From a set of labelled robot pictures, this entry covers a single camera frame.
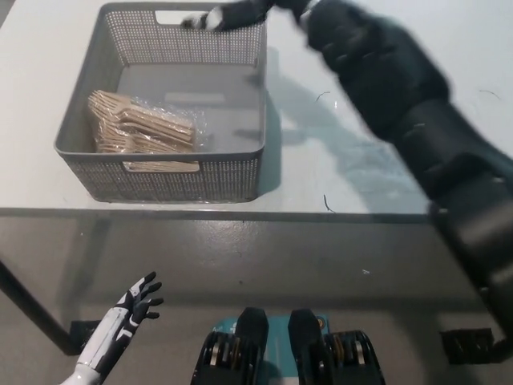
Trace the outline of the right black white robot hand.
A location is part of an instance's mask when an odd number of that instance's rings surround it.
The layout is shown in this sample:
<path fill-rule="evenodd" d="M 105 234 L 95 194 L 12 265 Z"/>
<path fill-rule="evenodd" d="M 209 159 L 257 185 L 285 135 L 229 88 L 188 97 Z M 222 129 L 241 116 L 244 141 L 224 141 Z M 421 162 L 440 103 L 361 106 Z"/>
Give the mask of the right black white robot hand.
<path fill-rule="evenodd" d="M 300 23 L 318 4 L 307 0 L 246 0 L 223 3 L 210 11 L 184 18 L 180 26 L 190 30 L 231 31 L 263 23 L 275 6 L 292 12 Z"/>

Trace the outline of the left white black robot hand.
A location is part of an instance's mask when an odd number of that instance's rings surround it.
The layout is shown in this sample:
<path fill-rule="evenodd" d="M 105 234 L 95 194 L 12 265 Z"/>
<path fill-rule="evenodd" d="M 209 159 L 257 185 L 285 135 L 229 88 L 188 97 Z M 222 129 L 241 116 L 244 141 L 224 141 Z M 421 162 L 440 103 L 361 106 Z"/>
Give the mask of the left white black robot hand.
<path fill-rule="evenodd" d="M 103 377 L 107 376 L 131 343 L 141 323 L 160 316 L 154 308 L 163 304 L 164 300 L 150 296 L 162 286 L 155 279 L 155 272 L 141 278 L 109 309 L 83 348 L 79 364 L 90 367 Z"/>

